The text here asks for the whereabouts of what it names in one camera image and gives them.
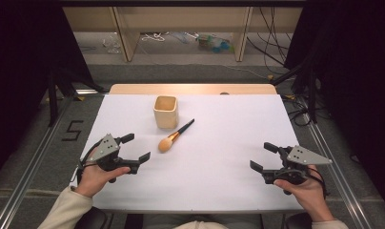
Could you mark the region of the black curtain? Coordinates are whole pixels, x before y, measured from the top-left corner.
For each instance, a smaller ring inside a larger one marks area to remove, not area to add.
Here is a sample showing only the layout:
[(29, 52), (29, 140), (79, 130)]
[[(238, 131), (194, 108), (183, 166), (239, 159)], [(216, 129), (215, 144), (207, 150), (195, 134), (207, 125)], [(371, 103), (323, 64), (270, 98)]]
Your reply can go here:
[(385, 0), (306, 0), (285, 66), (319, 37), (328, 110), (385, 202)]
[(45, 92), (99, 91), (59, 0), (0, 0), (0, 171)]

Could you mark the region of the person's left hand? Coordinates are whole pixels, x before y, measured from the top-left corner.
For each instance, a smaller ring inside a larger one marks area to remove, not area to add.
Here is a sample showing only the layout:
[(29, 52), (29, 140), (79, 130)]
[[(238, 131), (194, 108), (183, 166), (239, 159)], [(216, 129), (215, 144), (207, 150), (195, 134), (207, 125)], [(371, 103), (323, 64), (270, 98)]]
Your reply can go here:
[(98, 165), (88, 165), (82, 174), (80, 183), (74, 192), (87, 198), (92, 198), (100, 192), (107, 182), (127, 174), (129, 167), (120, 167), (112, 171), (104, 171)]

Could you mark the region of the wooden table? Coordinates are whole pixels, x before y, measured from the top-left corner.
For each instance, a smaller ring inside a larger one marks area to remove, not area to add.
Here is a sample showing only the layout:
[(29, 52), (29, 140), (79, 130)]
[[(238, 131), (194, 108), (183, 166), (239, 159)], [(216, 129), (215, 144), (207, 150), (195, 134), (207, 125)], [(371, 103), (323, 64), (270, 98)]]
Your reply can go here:
[(110, 94), (277, 94), (271, 84), (114, 84)]

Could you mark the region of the black metal stand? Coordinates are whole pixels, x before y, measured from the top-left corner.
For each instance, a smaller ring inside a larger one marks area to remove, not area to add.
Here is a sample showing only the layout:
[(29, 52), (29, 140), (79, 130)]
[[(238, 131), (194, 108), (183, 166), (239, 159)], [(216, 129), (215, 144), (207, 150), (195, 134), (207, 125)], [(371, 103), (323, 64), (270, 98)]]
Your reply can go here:
[(50, 104), (50, 126), (52, 126), (58, 118), (58, 105), (56, 89), (65, 97), (78, 96), (78, 92), (73, 86), (73, 82), (81, 84), (95, 90), (98, 93), (106, 93), (107, 90), (97, 85), (90, 75), (76, 73), (68, 68), (56, 67), (52, 68), (48, 75), (48, 95)]
[(294, 94), (303, 94), (307, 91), (308, 104), (307, 110), (310, 120), (316, 123), (315, 115), (315, 71), (314, 62), (308, 58), (305, 58), (299, 65), (289, 70), (287, 73), (282, 74), (277, 79), (273, 79), (271, 84), (274, 86), (288, 80), (292, 76), (295, 77), (291, 90)]

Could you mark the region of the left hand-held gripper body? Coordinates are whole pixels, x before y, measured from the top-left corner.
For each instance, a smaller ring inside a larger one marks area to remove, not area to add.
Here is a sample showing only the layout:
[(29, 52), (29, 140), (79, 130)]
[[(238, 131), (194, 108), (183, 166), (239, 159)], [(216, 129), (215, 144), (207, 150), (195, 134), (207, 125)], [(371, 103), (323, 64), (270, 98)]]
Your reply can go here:
[(91, 150), (91, 165), (98, 165), (104, 171), (112, 171), (120, 168), (119, 156), (120, 145), (115, 142), (116, 137), (106, 135), (99, 140)]

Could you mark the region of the wooden shelf unit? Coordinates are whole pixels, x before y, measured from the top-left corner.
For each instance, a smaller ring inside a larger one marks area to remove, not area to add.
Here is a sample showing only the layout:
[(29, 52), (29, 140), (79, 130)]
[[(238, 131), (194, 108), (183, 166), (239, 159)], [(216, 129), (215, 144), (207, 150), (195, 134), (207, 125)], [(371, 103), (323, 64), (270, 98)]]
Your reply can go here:
[(271, 26), (295, 31), (301, 8), (287, 7), (65, 7), (73, 31), (115, 32), (124, 59), (132, 60), (142, 32), (229, 32), (235, 60), (243, 60), (249, 32)]

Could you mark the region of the person's torso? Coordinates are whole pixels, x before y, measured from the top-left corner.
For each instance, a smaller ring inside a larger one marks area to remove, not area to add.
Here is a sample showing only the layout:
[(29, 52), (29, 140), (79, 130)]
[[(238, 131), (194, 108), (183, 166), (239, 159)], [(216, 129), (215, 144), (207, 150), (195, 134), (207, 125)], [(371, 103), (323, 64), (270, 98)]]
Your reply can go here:
[(143, 229), (260, 229), (262, 219), (252, 214), (147, 214)]

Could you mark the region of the clear plastic bag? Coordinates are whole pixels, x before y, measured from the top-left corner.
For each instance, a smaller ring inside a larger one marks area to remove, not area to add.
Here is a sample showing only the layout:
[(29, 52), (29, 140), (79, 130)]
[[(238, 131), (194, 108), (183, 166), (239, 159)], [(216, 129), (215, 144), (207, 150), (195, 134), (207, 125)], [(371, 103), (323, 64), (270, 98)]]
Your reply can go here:
[(116, 33), (109, 34), (107, 37), (105, 37), (102, 40), (102, 45), (108, 53), (113, 53), (113, 54), (120, 54), (121, 53), (121, 46), (120, 46), (119, 41), (117, 39)]

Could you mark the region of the beige square cup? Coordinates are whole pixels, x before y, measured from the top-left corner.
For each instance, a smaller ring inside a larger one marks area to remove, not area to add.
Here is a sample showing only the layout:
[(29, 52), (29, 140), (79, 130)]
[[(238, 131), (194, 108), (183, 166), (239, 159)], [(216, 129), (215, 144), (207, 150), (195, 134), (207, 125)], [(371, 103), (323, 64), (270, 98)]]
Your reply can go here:
[(174, 129), (178, 125), (177, 98), (169, 95), (160, 95), (153, 106), (156, 125), (161, 129)]

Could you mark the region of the makeup brush with black handle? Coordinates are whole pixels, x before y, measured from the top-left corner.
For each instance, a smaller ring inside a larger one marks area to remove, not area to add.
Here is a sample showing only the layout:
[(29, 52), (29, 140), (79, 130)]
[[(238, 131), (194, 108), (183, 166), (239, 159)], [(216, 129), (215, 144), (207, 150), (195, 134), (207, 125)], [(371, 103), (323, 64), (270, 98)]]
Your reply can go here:
[(174, 142), (194, 123), (194, 119), (183, 125), (176, 132), (163, 138), (158, 144), (158, 150), (160, 153), (166, 153), (170, 150)]

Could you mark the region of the white table sheet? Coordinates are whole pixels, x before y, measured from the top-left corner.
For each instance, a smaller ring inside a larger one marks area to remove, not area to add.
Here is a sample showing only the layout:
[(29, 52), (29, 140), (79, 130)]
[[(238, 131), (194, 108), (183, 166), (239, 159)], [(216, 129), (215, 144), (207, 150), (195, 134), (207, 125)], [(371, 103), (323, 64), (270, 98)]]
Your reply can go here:
[(266, 142), (294, 146), (297, 139), (277, 94), (180, 95), (179, 122), (190, 127), (171, 149), (160, 153), (169, 131), (157, 127), (153, 95), (109, 94), (92, 125), (86, 145), (104, 135), (133, 134), (120, 149), (126, 159), (149, 154), (137, 174), (120, 177), (94, 198), (96, 207), (140, 213), (263, 213), (298, 211), (292, 196), (252, 170), (281, 168)]

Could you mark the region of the green and blue plastic bag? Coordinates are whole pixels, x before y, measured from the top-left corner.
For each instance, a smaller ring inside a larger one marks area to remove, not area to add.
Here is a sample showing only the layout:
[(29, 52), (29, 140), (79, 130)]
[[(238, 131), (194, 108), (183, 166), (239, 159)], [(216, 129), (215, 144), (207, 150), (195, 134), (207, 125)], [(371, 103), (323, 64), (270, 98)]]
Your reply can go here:
[(200, 48), (212, 51), (214, 53), (220, 52), (234, 52), (231, 42), (214, 35), (199, 34), (196, 38)]

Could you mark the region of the aluminium floor rail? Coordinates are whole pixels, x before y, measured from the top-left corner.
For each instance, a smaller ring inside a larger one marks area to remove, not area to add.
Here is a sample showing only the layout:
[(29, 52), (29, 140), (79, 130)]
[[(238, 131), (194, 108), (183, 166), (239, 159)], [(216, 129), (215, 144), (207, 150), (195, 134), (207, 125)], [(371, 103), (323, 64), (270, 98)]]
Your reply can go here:
[[(311, 111), (310, 106), (306, 103), (303, 97), (299, 97), (297, 101), (304, 105), (308, 112)], [(309, 121), (308, 127), (310, 133), (314, 139), (314, 142), (317, 146), (319, 153), (323, 156), (330, 158), (333, 163), (328, 165), (330, 176), (334, 181), (334, 185), (341, 196), (342, 201), (344, 202), (348, 213), (350, 214), (356, 229), (371, 229), (371, 223), (368, 221), (365, 211), (363, 210), (359, 200), (357, 199), (355, 192), (351, 188), (348, 180), (345, 178), (342, 170), (336, 164), (334, 155), (324, 137), (321, 133), (318, 125), (311, 120), (311, 115), (309, 113), (304, 115), (304, 119)]]
[(71, 99), (66, 97), (58, 106), (57, 118), (52, 122), (46, 133), (43, 135), (43, 138), (33, 154), (26, 170), (20, 177), (15, 188), (10, 192), (8, 201), (0, 212), (0, 229), (9, 229), (10, 224), (24, 199), (24, 196), (33, 181), (33, 178), (35, 177), (49, 147), (51, 146), (52, 140), (57, 132), (57, 129), (59, 128), (60, 121), (70, 104)]

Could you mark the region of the person's right hand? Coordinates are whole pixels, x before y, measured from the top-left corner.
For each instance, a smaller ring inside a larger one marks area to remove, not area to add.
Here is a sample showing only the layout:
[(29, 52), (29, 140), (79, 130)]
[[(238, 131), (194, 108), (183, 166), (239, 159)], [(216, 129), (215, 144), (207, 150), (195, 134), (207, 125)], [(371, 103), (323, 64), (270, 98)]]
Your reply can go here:
[(293, 185), (287, 180), (276, 179), (274, 185), (284, 191), (292, 193), (297, 202), (310, 215), (313, 222), (334, 220), (323, 194), (322, 185), (312, 178), (308, 178), (299, 185)]

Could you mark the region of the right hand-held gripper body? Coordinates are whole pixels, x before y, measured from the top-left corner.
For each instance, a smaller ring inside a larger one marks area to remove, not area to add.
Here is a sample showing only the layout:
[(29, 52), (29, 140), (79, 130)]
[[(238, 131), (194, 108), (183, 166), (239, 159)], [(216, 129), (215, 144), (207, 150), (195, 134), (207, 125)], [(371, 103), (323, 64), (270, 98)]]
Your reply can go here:
[(311, 169), (310, 165), (328, 165), (332, 164), (333, 161), (299, 145), (294, 147), (288, 146), (284, 149), (288, 154), (286, 156), (279, 155), (282, 161), (282, 168), (273, 170), (274, 173), (270, 176), (262, 175), (265, 183), (273, 184), (276, 179), (283, 179), (293, 185), (299, 185), (308, 178), (312, 178), (322, 185), (323, 194), (326, 194), (323, 176), (320, 173), (317, 173), (319, 177), (313, 176), (312, 172), (315, 172), (315, 170)]

